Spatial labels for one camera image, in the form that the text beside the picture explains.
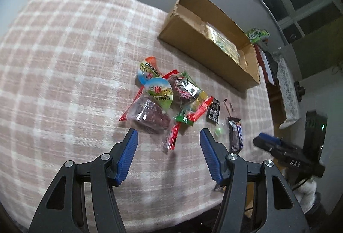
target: red snack wrapper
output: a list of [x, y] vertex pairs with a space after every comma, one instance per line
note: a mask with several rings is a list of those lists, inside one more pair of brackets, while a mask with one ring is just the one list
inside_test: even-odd
[[192, 122], [195, 122], [196, 120], [198, 120], [201, 117], [201, 115], [203, 115], [206, 112], [206, 110], [209, 108], [212, 101], [213, 101], [213, 97], [212, 96], [208, 97], [199, 106], [199, 108], [197, 109], [197, 111], [194, 114], [192, 114], [191, 116], [187, 116], [188, 119]]
[[175, 122], [171, 128], [170, 133], [167, 135], [165, 142], [163, 143], [164, 148], [166, 148], [167, 150], [174, 150], [180, 124], [180, 122]]

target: candy wrapper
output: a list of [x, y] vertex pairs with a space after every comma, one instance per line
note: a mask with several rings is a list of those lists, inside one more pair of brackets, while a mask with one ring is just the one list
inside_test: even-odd
[[219, 110], [220, 110], [219, 101], [214, 98], [212, 103], [210, 104], [209, 109], [207, 110], [206, 119], [218, 124]]
[[145, 83], [144, 88], [164, 110], [170, 108], [173, 102], [173, 90], [168, 80], [154, 77]]
[[171, 127], [171, 130], [167, 134], [167, 137], [163, 141], [163, 147], [166, 150], [174, 150], [175, 148], [175, 142], [176, 138], [179, 132], [181, 123], [180, 122], [174, 122], [173, 126]]
[[240, 119], [227, 118], [229, 122], [230, 153], [238, 154], [243, 148], [243, 135]]
[[213, 97], [201, 90], [187, 72], [171, 75], [168, 81], [173, 89], [174, 101], [181, 107], [175, 120], [193, 125], [205, 113]]
[[153, 77], [162, 76], [161, 72], [157, 69], [157, 62], [154, 56], [150, 56], [140, 63], [137, 76], [143, 85]]
[[147, 92], [143, 92], [128, 109], [127, 120], [133, 120], [156, 132], [167, 130], [171, 118], [158, 102]]
[[[171, 72], [169, 72], [168, 74], [165, 74], [163, 76], [164, 79], [169, 79], [171, 76], [175, 75], [175, 74], [178, 74], [179, 72], [177, 70], [173, 70]], [[143, 93], [144, 91], [144, 86], [142, 86], [138, 93], [136, 94], [135, 98], [133, 99], [133, 102], [131, 103], [131, 105], [129, 106], [129, 108], [124, 112], [124, 114], [119, 118], [119, 121], [127, 121], [127, 113], [128, 113], [128, 110], [130, 109], [130, 107], [133, 105], [133, 103], [141, 96], [141, 94]]]

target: open cardboard box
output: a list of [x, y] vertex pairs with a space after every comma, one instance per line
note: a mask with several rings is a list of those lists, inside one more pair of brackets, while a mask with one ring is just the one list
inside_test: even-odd
[[[239, 64], [206, 36], [207, 22], [235, 44], [240, 55]], [[159, 38], [188, 54], [241, 92], [260, 84], [257, 57], [250, 40], [209, 0], [177, 0]]]

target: snack package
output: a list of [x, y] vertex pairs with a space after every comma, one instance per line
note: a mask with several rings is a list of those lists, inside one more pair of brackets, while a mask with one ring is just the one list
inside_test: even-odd
[[226, 110], [227, 110], [227, 112], [229, 114], [229, 117], [235, 117], [235, 118], [240, 119], [238, 117], [237, 112], [235, 111], [232, 103], [228, 99], [224, 100], [224, 104], [225, 104]]
[[167, 134], [167, 137], [165, 138], [163, 142], [163, 147], [166, 150], [174, 150], [180, 124], [181, 124], [180, 122], [174, 122], [173, 126], [171, 127], [170, 132]]
[[251, 43], [256, 43], [259, 40], [266, 42], [270, 37], [270, 34], [267, 30], [260, 30], [258, 28], [252, 28], [251, 30], [246, 32], [246, 35], [248, 36]]
[[243, 148], [243, 135], [240, 119], [227, 118], [229, 122], [230, 153], [238, 154]]
[[[171, 76], [173, 76], [173, 75], [175, 75], [175, 74], [178, 74], [178, 73], [179, 73], [179, 72], [175, 69], [175, 70], [173, 70], [173, 71], [171, 71], [171, 72], [165, 74], [165, 75], [163, 76], [163, 78], [164, 78], [164, 79], [169, 79]], [[119, 118], [119, 121], [127, 121], [127, 120], [128, 120], [127, 117], [126, 117], [128, 110], [129, 110], [130, 107], [133, 105], [133, 103], [141, 96], [141, 94], [143, 93], [143, 91], [144, 91], [144, 86], [142, 86], [142, 87], [139, 89], [138, 93], [136, 94], [135, 98], [133, 99], [133, 102], [131, 103], [131, 105], [129, 106], [129, 108], [124, 112], [124, 114]]]
[[213, 101], [210, 104], [209, 109], [207, 110], [206, 119], [208, 121], [212, 121], [218, 124], [219, 110], [220, 110], [219, 101], [213, 98]]
[[219, 46], [223, 52], [239, 64], [239, 53], [237, 52], [236, 46], [229, 41], [223, 33], [219, 32], [211, 24], [206, 23], [205, 34], [211, 41]]
[[130, 106], [127, 120], [133, 120], [157, 132], [167, 130], [171, 118], [157, 101], [147, 92], [143, 92]]
[[173, 99], [181, 107], [181, 112], [175, 120], [193, 125], [207, 110], [213, 97], [201, 90], [187, 72], [171, 75], [168, 81], [173, 89]]
[[157, 69], [156, 57], [150, 56], [140, 63], [137, 76], [143, 85], [153, 77], [161, 77], [161, 72]]
[[164, 110], [170, 108], [173, 102], [173, 90], [168, 80], [154, 77], [145, 83], [144, 88]]

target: tablecloth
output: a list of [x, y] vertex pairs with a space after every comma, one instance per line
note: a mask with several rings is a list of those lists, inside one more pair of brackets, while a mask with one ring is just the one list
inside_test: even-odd
[[[136, 71], [147, 56], [156, 56], [161, 72], [186, 70], [208, 94], [229, 98], [242, 118], [240, 156], [270, 157], [252, 144], [261, 131], [273, 134], [263, 75], [259, 86], [239, 93], [157, 39], [166, 16], [135, 0], [29, 0], [19, 13], [0, 43], [0, 200], [18, 223], [29, 227], [66, 160], [92, 161], [130, 127], [138, 130], [138, 148], [114, 190], [128, 232], [172, 226], [220, 203], [199, 145], [200, 130], [214, 128], [205, 117], [181, 132], [167, 155], [159, 139], [118, 121], [138, 91]], [[220, 121], [225, 117], [222, 105]]]

